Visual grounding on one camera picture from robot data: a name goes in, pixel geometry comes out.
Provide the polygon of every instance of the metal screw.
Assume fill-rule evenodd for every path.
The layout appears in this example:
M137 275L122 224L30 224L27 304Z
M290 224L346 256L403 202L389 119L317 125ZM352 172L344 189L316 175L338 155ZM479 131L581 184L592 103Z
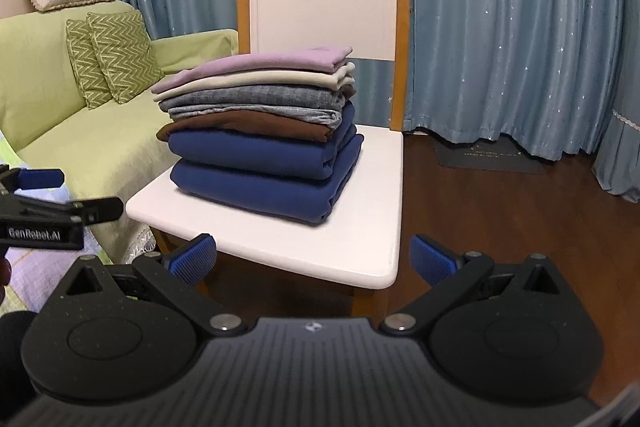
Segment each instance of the metal screw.
M209 324L217 330L228 331L237 328L242 324L242 319L232 313L221 313L209 319Z
M319 322L309 322L305 324L305 330L311 333L316 333L316 331L320 331L322 329L322 324Z
M415 323L415 317L406 313L394 313L385 318L385 326L396 331L410 330Z

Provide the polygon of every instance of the sofa armrest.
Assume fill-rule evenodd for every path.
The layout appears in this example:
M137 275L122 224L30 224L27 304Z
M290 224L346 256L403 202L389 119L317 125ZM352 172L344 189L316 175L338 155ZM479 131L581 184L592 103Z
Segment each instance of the sofa armrest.
M238 32L216 30L151 41L156 60L165 74L190 70L214 58L238 54Z

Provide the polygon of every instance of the folded clothes stack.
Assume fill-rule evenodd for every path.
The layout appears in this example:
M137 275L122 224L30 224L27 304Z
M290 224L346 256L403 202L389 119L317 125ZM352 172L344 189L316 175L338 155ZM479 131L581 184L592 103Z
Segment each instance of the folded clothes stack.
M360 154L350 48L219 58L152 87L186 192L320 223Z

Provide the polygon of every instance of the zigzag patterned pillow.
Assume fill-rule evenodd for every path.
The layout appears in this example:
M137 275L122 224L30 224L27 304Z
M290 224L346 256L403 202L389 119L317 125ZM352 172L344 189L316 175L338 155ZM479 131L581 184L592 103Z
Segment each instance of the zigzag patterned pillow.
M86 20L95 56L116 102L129 102L164 76L142 13L88 13Z
M91 44L91 30L86 21L66 22L66 47L69 50L76 84L89 110L109 102L111 90L95 57L94 46Z

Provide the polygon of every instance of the beige folded cloth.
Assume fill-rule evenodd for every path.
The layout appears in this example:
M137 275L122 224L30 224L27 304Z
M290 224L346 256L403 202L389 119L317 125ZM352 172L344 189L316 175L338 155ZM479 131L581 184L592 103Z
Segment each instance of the beige folded cloth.
M355 68L356 66L353 62L347 62L332 74L298 70L257 70L219 74L217 76L193 80L183 86L166 90L165 92L156 94L154 100L161 102L162 100L188 92L218 89L220 87L254 86L255 84L305 84L307 86L339 90L342 86L353 84L353 77L349 76L349 74L353 72Z

